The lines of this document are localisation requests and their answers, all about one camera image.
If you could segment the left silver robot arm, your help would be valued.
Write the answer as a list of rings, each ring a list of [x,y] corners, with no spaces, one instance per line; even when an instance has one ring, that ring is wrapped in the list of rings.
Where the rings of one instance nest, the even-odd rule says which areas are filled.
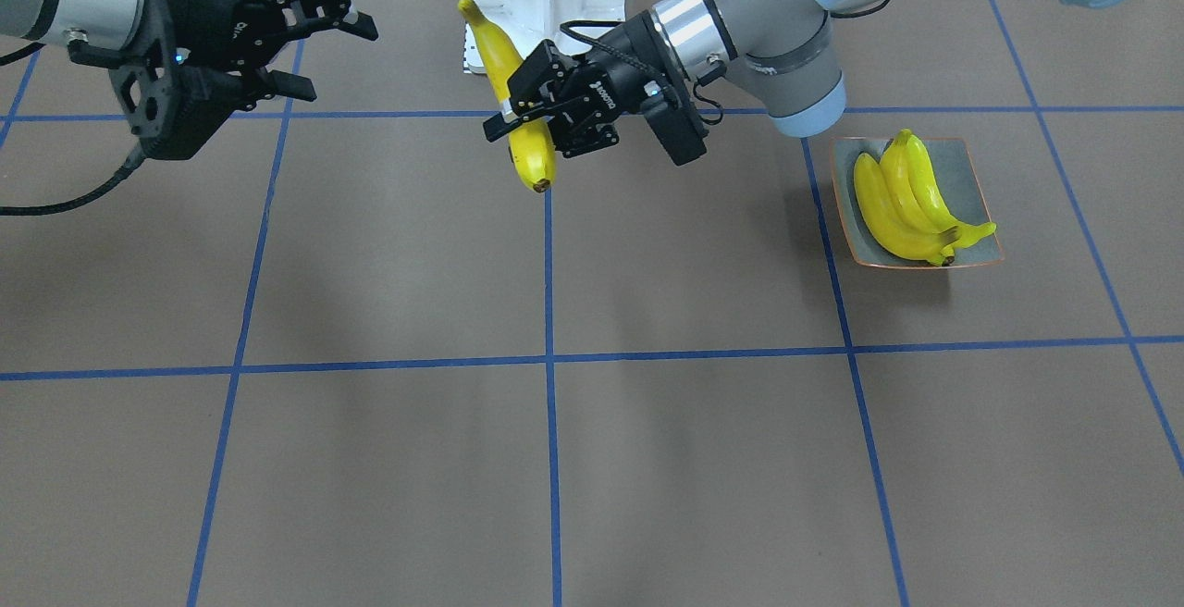
[[[485,138],[545,125],[566,157],[614,146],[614,122],[639,115],[675,164],[704,155],[707,120],[689,88],[731,80],[757,97],[791,138],[828,130],[845,111],[834,21],[889,0],[659,0],[625,22],[605,22],[583,54],[538,43],[509,80],[507,110]],[[1107,8],[1124,0],[1056,0]]]

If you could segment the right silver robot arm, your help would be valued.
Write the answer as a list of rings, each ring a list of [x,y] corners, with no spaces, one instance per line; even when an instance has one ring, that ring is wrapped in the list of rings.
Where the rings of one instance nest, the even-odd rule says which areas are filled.
[[[313,80],[271,64],[322,31],[379,38],[352,0],[4,0],[4,35],[104,67],[139,155],[165,161],[263,101],[313,102]]]

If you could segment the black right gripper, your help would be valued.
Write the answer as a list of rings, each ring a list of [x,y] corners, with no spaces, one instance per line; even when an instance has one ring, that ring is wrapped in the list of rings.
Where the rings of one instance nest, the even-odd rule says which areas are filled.
[[[191,159],[260,102],[317,101],[313,80],[269,63],[278,43],[330,30],[379,38],[352,0],[67,0],[67,54],[109,72],[131,163]]]

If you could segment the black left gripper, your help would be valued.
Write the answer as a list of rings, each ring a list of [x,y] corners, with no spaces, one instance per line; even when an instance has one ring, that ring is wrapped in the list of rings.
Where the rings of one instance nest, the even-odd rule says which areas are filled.
[[[551,39],[538,43],[525,58],[511,46],[487,51],[487,79],[498,101],[498,114],[483,122],[487,142],[525,125],[546,125],[559,104],[560,114],[549,122],[556,151],[567,159],[588,155],[619,143],[613,123],[622,114],[641,115],[648,80],[681,84],[646,11],[616,25],[575,20],[560,30],[588,43],[567,75],[565,56]],[[555,98],[549,89],[554,80],[560,80]]]

